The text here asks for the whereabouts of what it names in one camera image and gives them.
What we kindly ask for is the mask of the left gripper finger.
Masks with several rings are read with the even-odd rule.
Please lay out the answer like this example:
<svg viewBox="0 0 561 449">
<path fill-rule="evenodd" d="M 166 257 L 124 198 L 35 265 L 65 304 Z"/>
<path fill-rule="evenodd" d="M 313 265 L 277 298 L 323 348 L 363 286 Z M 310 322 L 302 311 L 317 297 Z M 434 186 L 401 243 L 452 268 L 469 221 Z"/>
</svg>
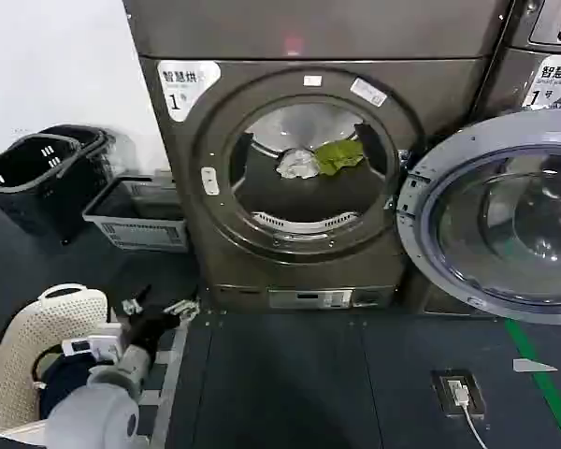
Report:
<svg viewBox="0 0 561 449">
<path fill-rule="evenodd" d="M 184 299 L 164 308 L 163 313 L 177 316 L 181 320 L 193 320 L 200 313 L 200 306 L 195 300 Z"/>
<path fill-rule="evenodd" d="M 145 285 L 133 297 L 126 299 L 122 302 L 122 311 L 125 314 L 141 314 L 143 312 L 143 302 L 151 290 L 151 285 Z"/>
</svg>

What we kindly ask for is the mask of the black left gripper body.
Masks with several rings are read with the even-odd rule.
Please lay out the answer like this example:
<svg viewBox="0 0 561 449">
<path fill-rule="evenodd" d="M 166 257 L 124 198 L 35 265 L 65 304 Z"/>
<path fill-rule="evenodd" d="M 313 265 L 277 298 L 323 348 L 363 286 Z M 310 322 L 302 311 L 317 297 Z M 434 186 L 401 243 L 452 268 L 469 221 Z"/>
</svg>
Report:
<svg viewBox="0 0 561 449">
<path fill-rule="evenodd" d="M 150 361 L 155 360 L 162 336 L 180 325 L 177 315 L 163 311 L 144 310 L 142 313 L 125 315 L 123 319 L 127 345 L 143 349 Z"/>
</svg>

